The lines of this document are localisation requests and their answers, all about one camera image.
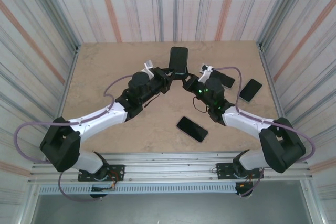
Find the aluminium side rail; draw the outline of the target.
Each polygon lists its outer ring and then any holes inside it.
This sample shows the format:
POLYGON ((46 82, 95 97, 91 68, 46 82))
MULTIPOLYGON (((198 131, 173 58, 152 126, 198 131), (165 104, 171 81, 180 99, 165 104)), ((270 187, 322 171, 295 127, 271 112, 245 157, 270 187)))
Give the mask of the aluminium side rail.
POLYGON ((263 69, 264 69, 264 72, 265 72, 265 75, 266 75, 266 79, 267 79, 267 82, 268 82, 268 85, 269 85, 269 88, 270 88, 272 99, 273 99, 275 107, 276 107, 277 114, 281 117, 285 117, 286 115, 285 115, 284 109, 282 108, 282 105, 281 105, 280 100, 278 98, 278 94, 277 94, 277 90, 275 88, 274 80, 271 76, 271 73, 270 73, 270 70, 269 70, 269 67, 268 67, 268 64, 267 64, 267 61, 266 61, 264 48, 263 48, 262 44, 260 44, 260 43, 256 43, 256 45, 257 45, 259 56, 260 56, 262 66, 263 66, 263 69))
POLYGON ((73 60, 72 60, 72 63, 71 63, 70 69, 69 69, 68 78, 65 82, 64 90, 63 90, 63 93, 62 93, 62 96, 61 96, 61 99, 60 99, 60 103, 59 103, 59 107, 58 107, 58 111, 56 113, 57 118, 62 116, 62 113, 64 111, 64 107, 65 107, 66 99, 67 99, 67 96, 68 96, 70 84, 71 84, 72 77, 74 75, 74 70, 75 70, 75 67, 76 67, 76 63, 77 63, 77 60, 78 60, 80 47, 81 46, 78 46, 76 48, 76 53, 74 54, 74 57, 73 57, 73 60))

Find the aluminium corner post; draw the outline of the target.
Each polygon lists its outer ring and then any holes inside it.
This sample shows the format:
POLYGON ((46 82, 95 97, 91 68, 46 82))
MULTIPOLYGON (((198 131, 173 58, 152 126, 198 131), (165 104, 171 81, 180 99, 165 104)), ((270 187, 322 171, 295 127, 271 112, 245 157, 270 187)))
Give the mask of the aluminium corner post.
POLYGON ((280 25, 289 14, 290 9, 294 6, 295 0, 276 0, 267 21, 257 39, 257 46, 261 51, 265 51, 273 38, 275 37, 280 25))
POLYGON ((60 33, 63 41, 69 48, 77 50, 80 46, 75 33, 70 27, 70 23, 67 20, 64 11, 61 8, 59 0, 41 0, 48 16, 52 23, 55 25, 57 31, 60 33))

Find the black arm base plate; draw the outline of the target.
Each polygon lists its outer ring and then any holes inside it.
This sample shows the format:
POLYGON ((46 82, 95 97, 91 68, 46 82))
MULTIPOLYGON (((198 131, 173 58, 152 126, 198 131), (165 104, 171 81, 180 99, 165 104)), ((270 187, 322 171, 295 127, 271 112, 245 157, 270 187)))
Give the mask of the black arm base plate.
POLYGON ((79 182, 119 182, 123 181, 125 174, 124 165, 103 165, 96 173, 92 174, 85 170, 79 170, 79 182))
POLYGON ((264 177, 259 168, 246 170, 234 163, 217 163, 216 170, 218 179, 259 179, 264 177))

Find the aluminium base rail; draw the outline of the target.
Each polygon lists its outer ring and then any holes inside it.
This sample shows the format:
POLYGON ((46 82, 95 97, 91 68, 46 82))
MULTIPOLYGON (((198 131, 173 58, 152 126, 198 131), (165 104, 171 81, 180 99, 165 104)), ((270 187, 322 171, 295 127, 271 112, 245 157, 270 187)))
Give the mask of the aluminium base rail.
MULTIPOLYGON (((217 180, 215 165, 229 163, 239 152, 102 153, 109 164, 125 165, 124 183, 206 182, 217 180)), ((293 164, 284 173, 265 168, 264 180, 311 180, 307 162, 293 164)), ((59 172, 51 164, 33 164, 28 184, 56 184, 59 172)), ((69 169, 62 182, 77 183, 78 171, 69 169)))

